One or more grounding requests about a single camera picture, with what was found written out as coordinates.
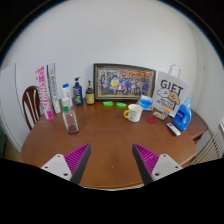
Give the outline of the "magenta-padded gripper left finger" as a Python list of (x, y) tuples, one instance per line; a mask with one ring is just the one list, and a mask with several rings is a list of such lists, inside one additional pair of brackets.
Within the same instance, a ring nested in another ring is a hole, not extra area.
[(42, 169), (65, 180), (79, 184), (90, 154), (91, 145), (85, 144), (66, 155), (56, 154), (42, 166)]

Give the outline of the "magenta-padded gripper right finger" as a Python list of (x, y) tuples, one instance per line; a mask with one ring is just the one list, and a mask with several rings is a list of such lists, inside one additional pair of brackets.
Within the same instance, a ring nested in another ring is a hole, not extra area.
[(145, 185), (182, 169), (168, 154), (158, 155), (136, 143), (132, 146), (132, 154)]

